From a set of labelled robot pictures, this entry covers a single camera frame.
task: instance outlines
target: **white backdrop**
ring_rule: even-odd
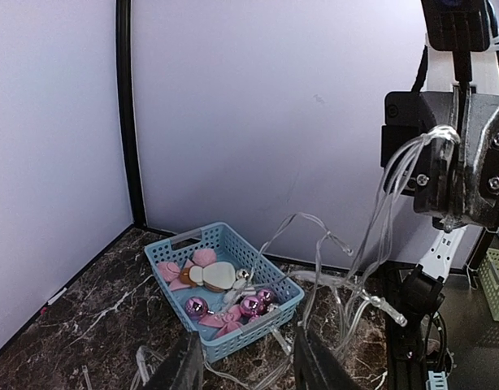
[[[144,0],[132,28],[152,227],[223,220],[260,246],[301,210],[359,244],[382,173],[384,96],[410,89],[423,50],[419,0]],[[411,199],[395,226],[399,261],[417,262],[436,236]],[[319,237],[301,223],[271,252],[311,260]],[[349,265],[333,253],[326,263]]]
[[[115,2],[0,1],[0,348],[131,222]]]

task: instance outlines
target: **shiny pink bauble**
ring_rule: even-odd
[[[266,306],[276,300],[275,292],[270,288],[263,288],[262,290],[258,290],[257,297],[259,297]]]
[[[186,301],[184,311],[192,320],[198,320],[208,313],[208,303],[201,297],[191,297]]]
[[[266,311],[266,305],[256,295],[250,295],[244,298],[241,302],[241,313],[245,317],[253,317],[254,315],[263,314]]]

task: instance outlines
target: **clear plastic tube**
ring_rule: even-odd
[[[141,381],[141,376],[139,374],[139,370],[136,371],[132,382],[130,383],[130,390],[137,390],[139,388],[139,383]]]
[[[278,343],[280,344],[280,347],[282,347],[282,350],[284,351],[284,353],[286,355],[289,355],[291,353],[292,348],[291,348],[291,345],[289,345],[289,343],[282,336],[282,333],[280,333],[280,331],[276,327],[273,327],[271,329],[271,334],[275,337],[275,340],[278,341]]]
[[[84,373],[85,377],[85,384],[87,384],[87,390],[93,390],[93,385],[90,383],[90,377],[89,377],[89,369],[87,368],[86,365],[83,365],[81,367],[81,370]]]
[[[311,294],[309,295],[308,301],[306,303],[306,307],[304,309],[304,313],[302,315],[302,320],[300,324],[307,328],[310,318],[310,312],[312,310],[315,294],[319,284],[329,286],[332,290],[333,295],[336,299],[336,307],[339,314],[340,326],[341,326],[341,339],[340,343],[337,346],[337,352],[339,355],[343,356],[347,349],[347,346],[352,339],[356,329],[358,328],[359,320],[362,317],[363,311],[370,304],[375,307],[380,308],[381,310],[388,313],[397,323],[402,326],[406,325],[406,319],[398,313],[394,308],[389,305],[385,299],[379,297],[372,297],[364,290],[365,282],[367,278],[377,270],[377,268],[388,259],[392,252],[392,241],[393,241],[393,207],[397,202],[403,189],[406,187],[412,172],[415,169],[415,166],[418,162],[419,155],[423,150],[425,145],[428,145],[433,139],[442,138],[447,141],[451,141],[454,144],[460,141],[458,134],[453,130],[453,128],[449,126],[436,126],[434,127],[428,134],[422,134],[406,142],[390,159],[386,168],[384,169],[384,174],[382,175],[380,184],[375,194],[375,207],[367,225],[367,229],[365,231],[365,235],[362,239],[362,243],[360,244],[358,251],[354,257],[351,268],[347,275],[342,277],[324,275],[321,273],[322,269],[322,258],[321,258],[321,247],[325,240],[329,239],[334,244],[341,247],[348,255],[351,255],[353,252],[348,245],[346,245],[343,241],[341,241],[338,237],[334,236],[328,229],[328,227],[320,220],[318,217],[315,217],[310,214],[305,213],[296,213],[290,215],[286,218],[282,224],[277,229],[275,235],[266,243],[263,244],[261,249],[259,250],[258,256],[255,259],[255,262],[251,268],[250,278],[251,281],[254,277],[254,268],[257,260],[260,256],[269,248],[271,243],[280,236],[285,229],[294,221],[294,219],[298,216],[308,219],[317,225],[319,225],[324,231],[324,236],[317,241],[316,243],[316,253],[315,253],[315,273],[311,271],[293,271],[290,272],[289,275],[286,275],[284,278],[277,280],[275,282],[266,283],[266,284],[258,284],[252,285],[253,288],[265,287],[273,284],[277,284],[282,280],[285,280],[287,277],[296,277],[301,280],[309,280],[312,281],[314,286],[312,288]],[[376,226],[376,223],[380,220],[380,216],[384,215],[384,219],[380,225],[380,239],[378,244],[378,249],[375,254],[375,260],[369,264],[361,278],[355,278],[356,281],[353,282],[351,279],[355,277],[356,273],[360,269],[364,261],[364,254],[367,249],[368,241],[370,239],[371,233]],[[228,310],[240,297],[241,293],[247,288],[242,286],[236,291],[236,294],[232,301],[226,305],[225,310]],[[352,291],[350,299],[345,304],[341,302],[338,288],[344,287],[348,288]],[[357,299],[362,298],[363,301],[357,305]],[[280,365],[271,372],[259,385],[257,385],[253,390],[263,390],[266,386],[269,386],[270,383],[274,383],[279,378],[279,375],[283,374],[284,370],[287,370],[290,364],[290,355],[288,354],[286,359],[280,363]],[[207,369],[215,372],[217,375],[223,376],[224,378],[229,378],[236,383],[239,383],[244,388],[251,389],[249,385],[240,382],[238,379],[232,377],[231,375],[217,373],[211,369],[211,367],[206,366]]]
[[[153,349],[150,349],[149,347],[146,347],[144,345],[140,346],[136,352],[136,362],[137,362],[138,372],[136,373],[136,376],[132,380],[131,386],[134,385],[135,380],[137,380],[137,382],[139,383],[139,379],[141,379],[143,386],[145,386],[147,382],[150,380],[150,375],[146,365],[147,354],[152,355],[160,362],[164,360],[164,356],[161,353],[154,351]]]

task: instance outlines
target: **dark marble surface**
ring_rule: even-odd
[[[83,365],[93,389],[129,389],[139,346],[164,355],[184,329],[143,254],[145,245],[160,239],[133,229],[98,259],[0,357],[0,389],[87,389]],[[377,291],[375,284],[371,280],[371,291]],[[302,287],[310,291],[309,284]],[[326,345],[334,345],[338,337],[334,298],[326,288],[317,298],[310,325]],[[280,329],[289,341],[293,341],[292,323]],[[283,356],[275,339],[266,336],[216,362],[214,368],[256,382]],[[386,366],[384,318],[370,309],[360,322],[345,369],[363,389],[385,390]],[[205,390],[238,388],[205,372]],[[293,371],[272,389],[294,389]]]

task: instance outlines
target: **blue plastic basket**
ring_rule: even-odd
[[[185,241],[191,242],[189,245],[184,246],[184,244],[187,244]],[[208,306],[213,311],[216,311],[222,307],[224,294],[212,292],[203,287],[186,288],[171,292],[157,268],[158,262],[175,262],[182,268],[186,260],[192,257],[193,252],[201,248],[214,249],[218,261],[230,262],[236,269],[250,269],[258,256],[258,251],[226,223],[213,223],[145,247],[145,253],[152,266],[154,276],[163,290],[163,294],[170,302],[171,307],[186,330],[199,332],[206,360],[212,363],[260,339],[269,333],[272,328],[288,322],[293,317],[298,303],[304,297],[304,292],[300,286],[289,278],[274,284],[272,288],[276,292],[280,304],[278,309],[263,315],[258,320],[248,323],[240,329],[215,339],[215,334],[219,329],[205,327],[198,324],[197,321],[192,321],[184,312],[184,304],[192,296],[202,297],[206,299]],[[269,283],[283,277],[284,273],[265,257],[261,256],[257,259],[254,283]]]

